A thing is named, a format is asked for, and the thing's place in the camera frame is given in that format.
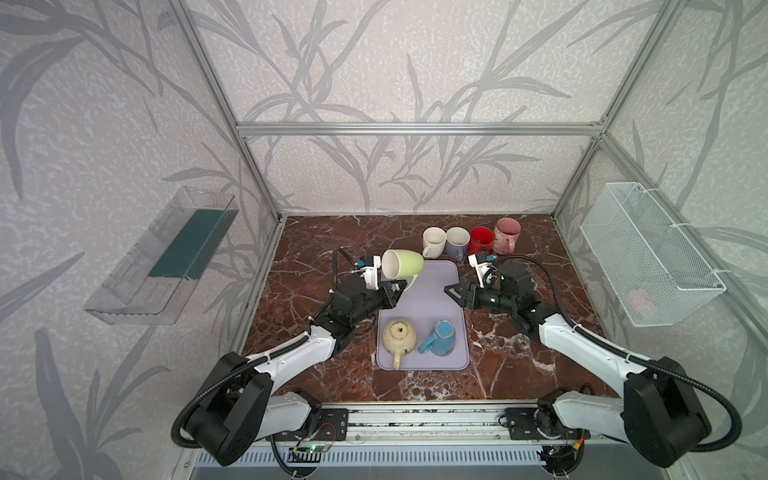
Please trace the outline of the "pink patterned mug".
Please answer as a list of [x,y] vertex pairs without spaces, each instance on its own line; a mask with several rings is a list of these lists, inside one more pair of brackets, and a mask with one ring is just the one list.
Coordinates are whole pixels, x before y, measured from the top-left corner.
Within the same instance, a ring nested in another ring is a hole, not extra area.
[[522,227],[514,218],[501,218],[494,227],[493,252],[506,255],[514,252]]

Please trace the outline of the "red mug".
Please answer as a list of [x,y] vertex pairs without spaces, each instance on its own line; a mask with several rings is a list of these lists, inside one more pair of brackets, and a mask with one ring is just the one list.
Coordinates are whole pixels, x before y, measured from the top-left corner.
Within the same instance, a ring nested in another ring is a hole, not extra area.
[[495,241],[494,231],[483,226],[478,226],[470,231],[470,242],[467,253],[475,255],[478,253],[491,253]]

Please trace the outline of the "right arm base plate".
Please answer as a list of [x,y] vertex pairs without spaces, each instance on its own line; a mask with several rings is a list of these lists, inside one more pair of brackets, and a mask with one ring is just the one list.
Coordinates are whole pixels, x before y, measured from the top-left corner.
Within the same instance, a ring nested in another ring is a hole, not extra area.
[[506,408],[497,423],[508,431],[512,440],[575,443],[582,437],[581,430],[565,427],[549,408]]

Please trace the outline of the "lavender mug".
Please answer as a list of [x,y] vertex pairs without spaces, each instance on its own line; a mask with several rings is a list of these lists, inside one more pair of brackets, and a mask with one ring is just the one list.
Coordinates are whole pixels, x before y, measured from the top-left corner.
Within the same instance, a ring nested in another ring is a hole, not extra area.
[[462,227],[451,227],[446,231],[445,254],[457,263],[462,263],[471,241],[470,233]]

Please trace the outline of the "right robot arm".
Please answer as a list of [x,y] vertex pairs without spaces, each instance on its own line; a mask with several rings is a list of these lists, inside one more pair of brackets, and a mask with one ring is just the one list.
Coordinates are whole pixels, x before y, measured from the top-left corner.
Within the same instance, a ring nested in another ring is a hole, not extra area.
[[712,431],[685,370],[670,358],[635,356],[569,320],[540,301],[529,272],[520,264],[489,266],[499,288],[487,280],[445,287],[460,307],[506,315],[523,334],[570,358],[617,393],[608,399],[568,389],[537,402],[536,422],[545,436],[591,430],[632,445],[646,460],[669,467]]

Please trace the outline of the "light green mug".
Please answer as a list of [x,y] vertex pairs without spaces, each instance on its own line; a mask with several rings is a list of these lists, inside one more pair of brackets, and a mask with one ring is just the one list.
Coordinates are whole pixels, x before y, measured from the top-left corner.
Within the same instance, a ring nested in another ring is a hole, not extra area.
[[381,257],[384,277],[387,280],[406,280],[408,285],[405,290],[413,286],[424,265],[425,260],[422,254],[411,250],[390,249]]

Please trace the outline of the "white mug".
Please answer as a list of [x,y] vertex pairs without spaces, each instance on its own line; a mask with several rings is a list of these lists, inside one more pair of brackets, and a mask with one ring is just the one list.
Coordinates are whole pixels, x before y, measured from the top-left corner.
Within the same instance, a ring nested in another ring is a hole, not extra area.
[[447,233],[444,229],[432,226],[427,228],[422,235],[422,256],[425,259],[439,258],[445,248]]

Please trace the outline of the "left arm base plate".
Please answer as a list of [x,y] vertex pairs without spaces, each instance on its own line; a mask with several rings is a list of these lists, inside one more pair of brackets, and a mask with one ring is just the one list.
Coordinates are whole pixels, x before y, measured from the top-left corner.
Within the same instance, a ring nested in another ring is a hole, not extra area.
[[278,442],[343,441],[347,436],[349,416],[350,411],[346,408],[323,407],[317,412],[311,412],[309,419],[299,430],[279,432],[274,434],[274,437]]

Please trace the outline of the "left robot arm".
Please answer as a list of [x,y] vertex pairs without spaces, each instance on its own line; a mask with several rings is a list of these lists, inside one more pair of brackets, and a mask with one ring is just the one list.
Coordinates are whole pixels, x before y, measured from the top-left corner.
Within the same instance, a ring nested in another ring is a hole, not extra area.
[[330,291],[298,336],[258,354],[222,356],[173,421],[171,440],[181,448],[203,449],[228,466],[256,440],[305,430],[320,404],[306,394],[276,392],[342,352],[360,322],[394,308],[408,286],[406,280],[388,280],[369,289],[363,278],[349,278]]

